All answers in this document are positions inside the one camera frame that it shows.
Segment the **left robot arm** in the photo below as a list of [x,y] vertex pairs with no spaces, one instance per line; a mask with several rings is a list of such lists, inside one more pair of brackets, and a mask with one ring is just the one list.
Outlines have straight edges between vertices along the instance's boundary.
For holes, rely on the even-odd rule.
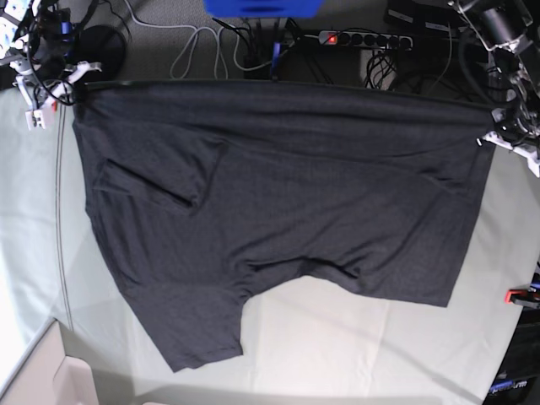
[[[492,108],[497,133],[516,146],[539,145],[539,27],[523,1],[449,1],[465,22],[458,45],[462,73]],[[510,86],[509,100],[491,96],[472,73],[465,53],[471,39],[493,58],[495,72]]]

